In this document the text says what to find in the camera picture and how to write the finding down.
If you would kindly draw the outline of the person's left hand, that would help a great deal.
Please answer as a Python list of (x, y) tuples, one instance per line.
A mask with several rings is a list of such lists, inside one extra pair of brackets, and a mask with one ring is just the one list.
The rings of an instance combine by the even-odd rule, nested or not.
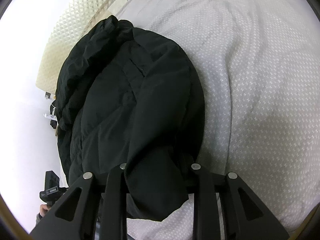
[(39, 213), (36, 215), (36, 224), (40, 222), (40, 220), (47, 214), (47, 212), (51, 209), (51, 206), (48, 204), (41, 204)]

